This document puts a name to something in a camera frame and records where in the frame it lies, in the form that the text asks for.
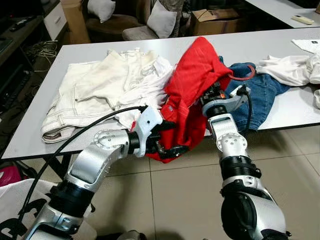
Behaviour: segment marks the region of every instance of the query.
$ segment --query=brown armchair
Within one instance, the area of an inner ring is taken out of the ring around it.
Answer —
[[[88,14],[88,1],[83,0],[82,13],[89,37],[93,43],[123,41],[125,29],[147,24],[151,12],[151,0],[115,0],[115,10],[108,21]]]

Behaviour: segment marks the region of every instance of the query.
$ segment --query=white fabric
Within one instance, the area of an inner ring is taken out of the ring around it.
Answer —
[[[320,39],[293,39],[291,40],[300,49],[315,54],[320,52]]]
[[[12,235],[9,231],[17,224],[18,213],[32,182],[33,179],[27,179],[0,187],[0,226],[3,228],[0,229],[0,239],[11,239]],[[50,200],[46,194],[50,193],[53,185],[52,182],[44,180],[39,180],[37,183],[29,201],[30,211],[24,215],[22,220],[25,227],[22,235],[33,225],[36,220],[35,214],[38,214],[43,205]],[[97,233],[87,222],[83,221],[77,234],[73,237],[75,240],[95,240]]]
[[[315,98],[315,104],[320,109],[320,89],[315,90],[313,95],[314,95],[314,98]]]
[[[89,14],[96,15],[100,19],[100,23],[103,23],[111,18],[116,8],[116,2],[111,0],[89,0],[87,8]]]
[[[76,127],[119,109],[144,105],[160,109],[172,72],[168,60],[138,48],[120,54],[110,50],[101,62],[70,64],[43,121],[42,139],[47,143],[67,139]],[[134,110],[115,118],[130,129],[139,115]]]
[[[166,39],[174,30],[177,14],[176,11],[168,11],[156,1],[146,24],[160,39]]]
[[[320,84],[320,55],[283,58],[269,55],[266,60],[259,61],[256,72],[269,74],[280,83],[289,86]]]

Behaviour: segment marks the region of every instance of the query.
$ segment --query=white t-shirt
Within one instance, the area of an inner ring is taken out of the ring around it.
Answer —
[[[18,233],[18,240],[27,232],[36,220],[40,210],[50,200],[50,189],[55,184],[52,182],[39,180],[37,183],[22,224],[18,221],[18,213],[21,210],[28,190],[33,179],[26,179],[16,183],[0,187],[0,239],[11,240],[12,235]],[[95,240],[97,232],[85,221],[82,222],[77,234],[73,236],[75,240]]]

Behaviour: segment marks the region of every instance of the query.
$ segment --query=white cabinet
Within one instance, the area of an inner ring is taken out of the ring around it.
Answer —
[[[55,40],[67,20],[61,2],[43,19],[44,25],[52,40]]]

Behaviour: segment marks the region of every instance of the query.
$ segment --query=red shirt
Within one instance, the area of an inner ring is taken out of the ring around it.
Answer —
[[[197,100],[216,81],[221,89],[229,84],[228,74],[233,72],[219,61],[214,47],[204,37],[198,37],[180,59],[165,92],[167,102],[161,113],[165,120],[176,123],[176,128],[162,131],[160,143],[165,149],[176,145],[193,149],[205,135],[207,118]],[[168,163],[175,158],[161,159],[159,155],[149,157]]]

